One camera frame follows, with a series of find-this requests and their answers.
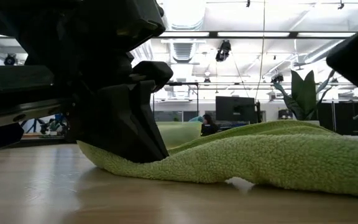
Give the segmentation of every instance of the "green towel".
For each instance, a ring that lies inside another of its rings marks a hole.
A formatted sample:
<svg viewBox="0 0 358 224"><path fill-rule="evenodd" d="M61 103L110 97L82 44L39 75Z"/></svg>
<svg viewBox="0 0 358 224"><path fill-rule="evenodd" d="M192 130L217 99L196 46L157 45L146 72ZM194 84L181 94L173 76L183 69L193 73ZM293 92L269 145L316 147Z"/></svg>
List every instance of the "green towel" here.
<svg viewBox="0 0 358 224"><path fill-rule="evenodd" d="M78 144L96 166L116 175L196 183L240 177L284 189L358 195L358 139L301 121L230 129L173 148L170 157L148 164Z"/></svg>

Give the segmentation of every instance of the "green plant leaf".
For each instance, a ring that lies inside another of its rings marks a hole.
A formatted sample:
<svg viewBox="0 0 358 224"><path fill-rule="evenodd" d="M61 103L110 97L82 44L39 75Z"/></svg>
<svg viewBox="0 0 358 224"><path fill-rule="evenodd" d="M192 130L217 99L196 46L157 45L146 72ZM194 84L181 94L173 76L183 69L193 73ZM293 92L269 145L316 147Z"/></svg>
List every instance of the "green plant leaf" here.
<svg viewBox="0 0 358 224"><path fill-rule="evenodd" d="M314 72L310 71L306 76L302 91L296 102L303 109L305 114L309 114L316 106L316 82L314 82Z"/></svg>
<svg viewBox="0 0 358 224"><path fill-rule="evenodd" d="M321 102L323 101L324 97L326 96L327 92L329 90L331 90L332 87L330 87L328 90L326 90L322 95L321 95L321 99L319 101L317 101L316 106L314 107L314 110L312 112L310 112L307 117L306 120L309 121L311 119L311 117L314 115L314 113L317 111L318 107L320 106Z"/></svg>
<svg viewBox="0 0 358 224"><path fill-rule="evenodd" d="M305 112L302 110L302 108L299 107L296 100L291 98L284 90L284 88L279 83L273 83L273 86L283 93L284 96L284 103L287 106L287 108L292 111L292 113L296 116L297 119L302 120L305 117Z"/></svg>
<svg viewBox="0 0 358 224"><path fill-rule="evenodd" d="M321 90L323 90L328 85L329 80L334 76L334 74L335 74L335 70L331 70L331 72L328 75L328 78L318 87L316 94L321 92Z"/></svg>
<svg viewBox="0 0 358 224"><path fill-rule="evenodd" d="M285 106L287 106L287 108L292 111L292 113L295 115L295 117L300 120L303 121L305 120L305 112L303 111L302 108L299 107L298 103L296 102L296 100L294 100L293 98L290 98L289 96L284 96L284 103Z"/></svg>
<svg viewBox="0 0 358 224"><path fill-rule="evenodd" d="M284 88L277 82L273 83L274 88L276 88L276 90L280 91L281 93L283 93L283 96L288 96L288 94L285 92Z"/></svg>
<svg viewBox="0 0 358 224"><path fill-rule="evenodd" d="M294 100L298 99L299 94L302 92L302 87L303 79L298 72L291 70L291 95Z"/></svg>

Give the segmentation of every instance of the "black monitor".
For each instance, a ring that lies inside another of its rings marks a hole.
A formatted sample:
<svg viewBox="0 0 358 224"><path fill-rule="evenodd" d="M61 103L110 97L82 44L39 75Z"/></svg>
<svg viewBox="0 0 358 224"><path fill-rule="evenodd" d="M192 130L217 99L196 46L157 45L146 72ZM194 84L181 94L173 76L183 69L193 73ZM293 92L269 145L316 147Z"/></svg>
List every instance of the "black monitor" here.
<svg viewBox="0 0 358 224"><path fill-rule="evenodd" d="M255 98L217 96L215 102L217 121L257 122Z"/></svg>

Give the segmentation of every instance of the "ceiling duct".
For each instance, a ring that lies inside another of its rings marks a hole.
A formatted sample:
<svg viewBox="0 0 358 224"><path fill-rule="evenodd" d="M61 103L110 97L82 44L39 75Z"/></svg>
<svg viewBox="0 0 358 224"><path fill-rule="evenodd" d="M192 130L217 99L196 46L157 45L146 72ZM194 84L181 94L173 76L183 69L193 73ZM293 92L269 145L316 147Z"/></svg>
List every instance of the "ceiling duct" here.
<svg viewBox="0 0 358 224"><path fill-rule="evenodd" d="M358 100L358 96L355 96L353 92L349 91L346 93L338 94L339 100Z"/></svg>
<svg viewBox="0 0 358 224"><path fill-rule="evenodd" d="M165 0L163 3L169 29L172 31L199 31L202 29L206 0ZM196 43L180 43L176 40L170 44L172 59L178 63L188 63L197 50Z"/></svg>

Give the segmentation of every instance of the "wooden desk surface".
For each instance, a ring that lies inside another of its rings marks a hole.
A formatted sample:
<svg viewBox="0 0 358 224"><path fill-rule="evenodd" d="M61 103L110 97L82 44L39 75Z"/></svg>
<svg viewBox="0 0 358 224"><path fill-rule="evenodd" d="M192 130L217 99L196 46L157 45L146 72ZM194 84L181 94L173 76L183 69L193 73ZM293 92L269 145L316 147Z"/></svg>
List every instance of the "wooden desk surface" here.
<svg viewBox="0 0 358 224"><path fill-rule="evenodd" d="M76 145L0 151L0 223L358 223L358 198L117 177Z"/></svg>

